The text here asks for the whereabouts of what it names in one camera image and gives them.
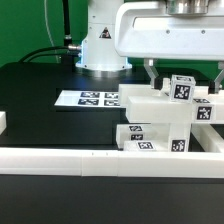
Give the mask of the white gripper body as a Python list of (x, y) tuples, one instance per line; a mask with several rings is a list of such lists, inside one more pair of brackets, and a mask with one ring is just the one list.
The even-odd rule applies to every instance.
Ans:
[(224, 61), (224, 0), (208, 0), (203, 14), (171, 14), (164, 1), (125, 3), (114, 41), (126, 57)]

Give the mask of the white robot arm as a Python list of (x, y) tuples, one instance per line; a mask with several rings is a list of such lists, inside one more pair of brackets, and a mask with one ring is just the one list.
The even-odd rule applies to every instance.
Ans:
[(109, 76), (142, 58), (155, 85), (157, 59), (217, 61), (224, 81), (224, 0), (88, 0), (88, 33), (77, 66)]

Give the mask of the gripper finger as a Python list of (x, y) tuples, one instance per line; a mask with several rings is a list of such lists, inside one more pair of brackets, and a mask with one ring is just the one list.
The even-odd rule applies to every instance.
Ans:
[(159, 73), (155, 67), (156, 60), (155, 59), (144, 59), (144, 68), (150, 77), (150, 85), (154, 89), (162, 88), (162, 79), (159, 77)]
[(209, 94), (218, 94), (219, 91), (222, 89), (221, 82), (224, 80), (224, 61), (220, 61), (218, 63), (218, 68), (220, 69), (220, 73), (214, 80), (211, 80), (209, 82)]

